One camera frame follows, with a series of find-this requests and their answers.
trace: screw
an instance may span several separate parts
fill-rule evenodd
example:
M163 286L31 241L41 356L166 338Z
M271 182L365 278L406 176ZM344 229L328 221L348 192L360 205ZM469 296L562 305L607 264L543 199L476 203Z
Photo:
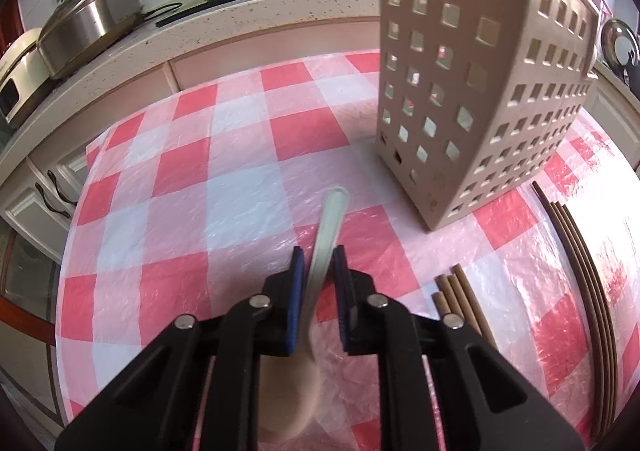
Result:
M175 318L174 325L176 328L180 330L188 330L189 328L193 328L193 325L196 323L196 318L191 314L182 314Z
M458 328L462 328L465 322L462 320L457 314L447 314L442 318L442 322L445 323L445 326L448 326L452 330L457 330Z
M367 303L376 308L384 308L389 304L389 298L382 294L371 294L367 297Z
M254 308L267 308L271 304L271 298L265 294L251 296L249 304Z

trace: beige spoon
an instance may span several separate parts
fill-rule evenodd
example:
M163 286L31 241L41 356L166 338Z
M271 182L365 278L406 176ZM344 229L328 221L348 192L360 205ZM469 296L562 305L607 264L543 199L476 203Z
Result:
M330 189L324 201L300 310L296 351L290 357L260 358L258 440L262 442L283 442L299 435L316 411L322 376L309 329L348 202L349 193L342 187Z

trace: checkered tablecloth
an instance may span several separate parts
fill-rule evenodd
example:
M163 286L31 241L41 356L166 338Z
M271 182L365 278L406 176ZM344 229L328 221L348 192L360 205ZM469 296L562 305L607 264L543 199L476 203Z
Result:
M588 434L586 316L530 184L426 232L373 151L378 66L378 53L356 52L249 70L148 106L89 146L58 295L70 418L177 315L223 314L285 268L296 244L308 261L326 190L340 185L351 193L338 240L350 267L434 317L434 277L461 263L500 351ZM584 110L537 180L569 203L605 282L620 409L640 375L640 183ZM321 402L305 434L279 447L376 449L376 360L343 354L332 287L317 319Z

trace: black cabinet handle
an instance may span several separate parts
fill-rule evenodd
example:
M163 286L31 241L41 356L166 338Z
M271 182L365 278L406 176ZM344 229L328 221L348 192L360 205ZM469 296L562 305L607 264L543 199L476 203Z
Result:
M44 205L47 206L47 209L49 209L49 211L57 212L58 214L62 214L65 218L68 218L69 220L71 219L71 214L69 214L68 212L58 211L57 209L54 209L53 207L51 207L51 205L49 204L49 202L47 202L47 199L45 198L44 189L38 182L36 182L35 188L38 190L38 193L40 193L40 196L42 196L42 201L44 202Z
M59 196L60 200L62 200L65 204L71 204L73 206L77 206L78 205L78 202L74 202L72 200L69 200L69 198L67 198L65 195L62 194L62 191L58 187L58 180L56 179L56 176L53 174L52 170L49 169L47 171L47 176L53 182L53 185L56 188L56 193L58 193L58 196Z

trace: beige basket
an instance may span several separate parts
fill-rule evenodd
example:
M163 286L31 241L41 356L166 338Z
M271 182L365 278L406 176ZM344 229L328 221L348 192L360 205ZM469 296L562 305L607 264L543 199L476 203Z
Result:
M376 145L430 229L549 160L589 90L591 0L381 0Z

